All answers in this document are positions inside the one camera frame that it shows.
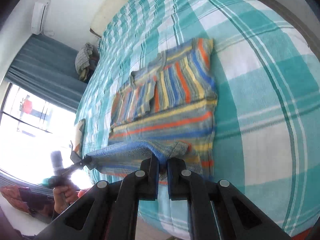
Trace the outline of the person's left hand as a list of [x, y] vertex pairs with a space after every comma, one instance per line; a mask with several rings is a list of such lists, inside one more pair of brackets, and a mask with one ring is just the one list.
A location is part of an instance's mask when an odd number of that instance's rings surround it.
[[67, 207], [78, 200], [74, 185], [57, 186], [53, 189], [54, 211], [61, 214]]

